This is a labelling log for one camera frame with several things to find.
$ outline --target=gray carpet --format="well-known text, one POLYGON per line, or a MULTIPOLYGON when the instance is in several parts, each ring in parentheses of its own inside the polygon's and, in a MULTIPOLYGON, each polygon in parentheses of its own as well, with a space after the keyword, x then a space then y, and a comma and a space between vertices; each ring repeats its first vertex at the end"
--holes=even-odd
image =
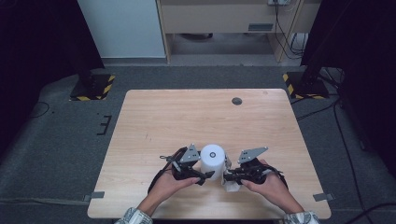
MULTIPOLYGON (((42 90, 41 103, 35 106, 32 118, 21 129, 10 153, 0 165, 0 198, 81 201, 84 195, 93 192, 128 90, 286 89, 282 74, 287 71, 302 71, 302 68, 108 67, 106 72, 116 76, 109 95, 103 101, 88 102, 69 101, 77 76, 51 83, 42 90), (112 116, 112 120, 106 135, 97 135, 104 130, 101 126, 107 121, 104 116, 112 116)), ((336 99, 337 96, 325 100, 303 100, 292 107, 296 117, 300 117, 330 105, 336 99)), ((361 150, 345 111, 339 106, 336 111, 365 207, 395 203, 396 180, 388 174, 375 153, 361 150)), ((322 220, 322 223, 345 223, 361 212, 361 204, 332 108, 300 120, 299 125, 324 191, 336 198, 329 202, 332 217, 322 220)), ((87 205, 1 203, 0 223, 112 223, 112 220, 90 219, 87 208, 87 205)), ((396 207, 374 210, 370 217, 374 223, 392 223, 396 220, 396 207)), ((356 223, 369 221, 363 217, 356 223)))

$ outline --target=wall outlet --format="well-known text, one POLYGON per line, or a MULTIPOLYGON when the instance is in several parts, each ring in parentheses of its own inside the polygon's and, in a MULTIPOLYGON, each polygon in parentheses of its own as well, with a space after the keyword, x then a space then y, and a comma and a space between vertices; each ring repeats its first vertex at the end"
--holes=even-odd
POLYGON ((279 5, 279 6, 286 6, 290 5, 291 0, 268 0, 268 6, 274 6, 274 5, 279 5))

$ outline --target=hand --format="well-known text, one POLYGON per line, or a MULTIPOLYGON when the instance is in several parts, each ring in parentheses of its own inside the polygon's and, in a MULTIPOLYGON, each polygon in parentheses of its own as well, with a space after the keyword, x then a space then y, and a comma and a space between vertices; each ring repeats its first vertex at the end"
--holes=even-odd
MULTIPOLYGON (((262 164, 268 164, 265 160, 260 160, 262 164)), ((301 213, 304 209, 290 194, 289 190, 279 179, 279 177, 270 173, 267 175, 265 182, 261 185, 255 184, 248 180, 242 180, 242 184, 253 192, 260 193, 270 203, 278 206, 287 214, 301 213)))
POLYGON ((178 190, 191 186, 200 180, 199 177, 175 180, 172 175, 171 168, 172 164, 169 165, 163 175, 158 178, 157 182, 149 192, 148 196, 146 196, 146 198, 139 204, 139 206, 137 206, 137 209, 146 213, 149 216, 152 216, 155 209, 163 201, 170 198, 178 190))

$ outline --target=patterned sleeve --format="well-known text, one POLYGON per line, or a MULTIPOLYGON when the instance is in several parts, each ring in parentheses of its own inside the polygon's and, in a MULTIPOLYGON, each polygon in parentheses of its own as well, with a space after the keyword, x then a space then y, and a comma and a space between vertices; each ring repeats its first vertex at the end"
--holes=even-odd
POLYGON ((319 224, 319 219, 314 212, 286 214, 285 224, 319 224))
POLYGON ((129 208, 124 217, 115 224, 152 224, 152 219, 136 208, 129 208))

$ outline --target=person's left hand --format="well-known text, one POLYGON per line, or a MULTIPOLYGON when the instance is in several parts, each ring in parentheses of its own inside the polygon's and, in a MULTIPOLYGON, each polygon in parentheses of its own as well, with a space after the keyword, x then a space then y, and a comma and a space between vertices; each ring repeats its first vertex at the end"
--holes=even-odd
POLYGON ((178 190, 191 186, 199 180, 199 177, 175 180, 172 175, 172 164, 170 164, 137 209, 151 216, 160 203, 170 198, 178 190))

